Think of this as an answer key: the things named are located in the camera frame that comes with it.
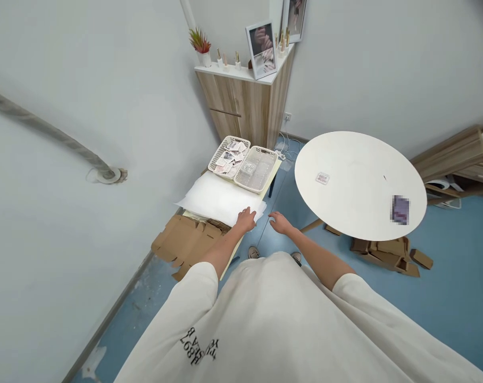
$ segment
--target artificial plant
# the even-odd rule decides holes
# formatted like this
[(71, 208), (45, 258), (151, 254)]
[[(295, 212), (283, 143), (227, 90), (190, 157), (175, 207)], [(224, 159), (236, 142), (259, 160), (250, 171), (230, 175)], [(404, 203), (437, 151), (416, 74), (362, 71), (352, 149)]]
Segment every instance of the artificial plant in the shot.
[(211, 48), (208, 37), (199, 28), (190, 29), (190, 43), (199, 53), (208, 53)]

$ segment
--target wooden furniture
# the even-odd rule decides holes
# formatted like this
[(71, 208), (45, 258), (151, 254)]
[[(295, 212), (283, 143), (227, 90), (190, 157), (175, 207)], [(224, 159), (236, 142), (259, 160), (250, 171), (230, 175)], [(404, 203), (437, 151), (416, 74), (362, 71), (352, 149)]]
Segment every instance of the wooden furniture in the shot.
[(284, 116), (294, 55), (294, 44), (290, 44), (288, 55), (277, 58), (277, 73), (260, 80), (255, 80), (252, 70), (245, 67), (238, 71), (229, 65), (228, 72), (216, 63), (209, 68), (195, 67), (220, 139), (235, 136), (249, 140), (252, 145), (274, 148)]
[[(300, 150), (296, 186), (319, 218), (354, 238), (386, 241), (414, 230), (426, 212), (426, 191), (417, 170), (386, 143), (356, 132), (319, 135)], [(391, 220), (393, 196), (410, 201), (408, 224)]]
[(430, 194), (437, 196), (428, 205), (483, 194), (483, 138), (482, 128), (473, 126), (432, 147), (412, 159), (422, 180), (428, 182), (453, 174), (462, 191), (442, 190), (426, 184)]

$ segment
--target white wall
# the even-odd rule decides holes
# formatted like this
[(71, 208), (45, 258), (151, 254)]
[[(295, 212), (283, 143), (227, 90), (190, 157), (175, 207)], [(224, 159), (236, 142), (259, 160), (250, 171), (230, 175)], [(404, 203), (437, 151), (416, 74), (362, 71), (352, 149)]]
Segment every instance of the white wall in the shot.
[(251, 59), (245, 28), (266, 20), (273, 20), (273, 28), (280, 28), (282, 0), (189, 0), (195, 22), (211, 42), (211, 58), (217, 60), (216, 49), (225, 52), (233, 64), (235, 51), (242, 66)]
[(483, 0), (309, 0), (284, 131), (380, 138), (412, 157), (483, 121)]
[(0, 93), (129, 170), (0, 115), (0, 382), (64, 378), (204, 169), (196, 63), (179, 2), (0, 0)]

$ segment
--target potted plant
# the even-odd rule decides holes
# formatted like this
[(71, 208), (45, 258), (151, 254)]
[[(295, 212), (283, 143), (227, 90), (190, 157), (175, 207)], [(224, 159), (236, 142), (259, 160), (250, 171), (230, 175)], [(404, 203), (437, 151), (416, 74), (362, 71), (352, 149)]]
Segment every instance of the potted plant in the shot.
[(199, 63), (207, 68), (210, 67), (211, 44), (208, 41), (206, 34), (204, 34), (199, 28), (195, 28), (195, 30), (190, 29), (190, 43), (192, 44), (192, 47), (194, 47), (194, 49), (197, 51)]

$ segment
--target white pot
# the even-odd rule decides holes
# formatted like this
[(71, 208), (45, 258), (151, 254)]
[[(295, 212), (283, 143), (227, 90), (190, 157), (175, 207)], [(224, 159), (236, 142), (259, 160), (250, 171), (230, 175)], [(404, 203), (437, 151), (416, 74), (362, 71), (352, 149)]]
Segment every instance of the white pot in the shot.
[(201, 64), (202, 66), (205, 66), (207, 68), (211, 67), (210, 52), (208, 52), (208, 53), (197, 52), (197, 57), (199, 57), (199, 64)]

